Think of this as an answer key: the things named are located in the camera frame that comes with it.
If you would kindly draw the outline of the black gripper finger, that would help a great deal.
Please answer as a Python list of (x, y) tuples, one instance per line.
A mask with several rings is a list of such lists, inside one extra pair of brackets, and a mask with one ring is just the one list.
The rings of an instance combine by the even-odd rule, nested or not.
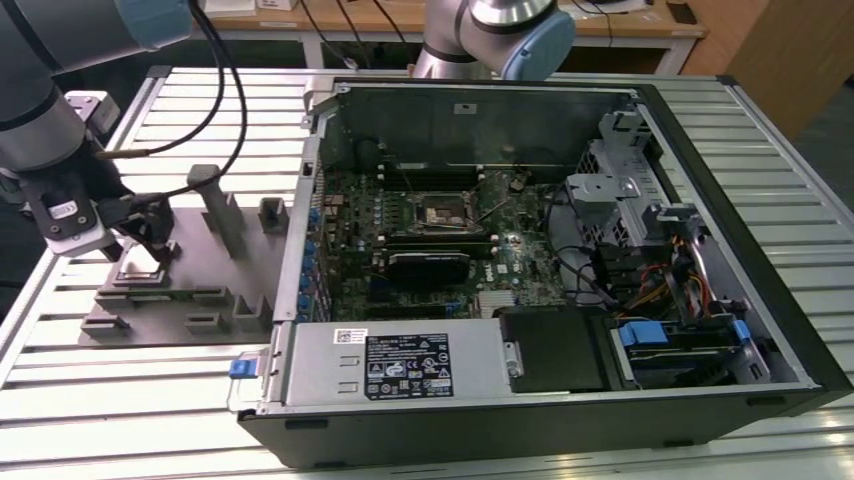
[(173, 225), (175, 217), (165, 194), (139, 194), (129, 197), (127, 235), (159, 262), (168, 262), (172, 258), (168, 241)]
[(127, 242), (133, 242), (143, 248), (149, 247), (149, 226), (143, 219), (131, 219), (119, 223), (105, 223), (104, 228), (109, 235), (109, 239), (107, 246), (101, 248), (100, 251), (108, 261), (117, 262), (125, 252), (125, 246), (115, 239), (115, 232), (120, 234), (120, 237)]

